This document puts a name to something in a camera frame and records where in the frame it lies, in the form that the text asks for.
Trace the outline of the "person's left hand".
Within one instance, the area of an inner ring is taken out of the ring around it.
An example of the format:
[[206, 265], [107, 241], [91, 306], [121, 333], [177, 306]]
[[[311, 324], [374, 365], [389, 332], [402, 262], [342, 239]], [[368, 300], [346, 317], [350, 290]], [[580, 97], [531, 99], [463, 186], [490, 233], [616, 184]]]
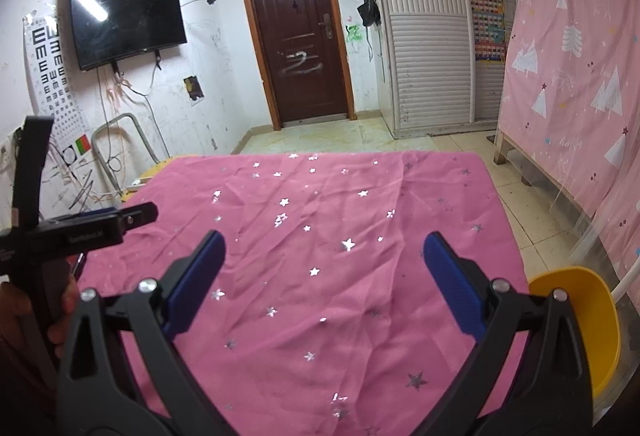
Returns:
[[[79, 300], [79, 289], [75, 278], [70, 275], [61, 297], [63, 315], [48, 329], [48, 338], [58, 358], [63, 356], [64, 344], [70, 319]], [[27, 295], [11, 282], [1, 283], [1, 338], [18, 355], [26, 360], [34, 360], [23, 331], [23, 322], [32, 316], [32, 303]]]

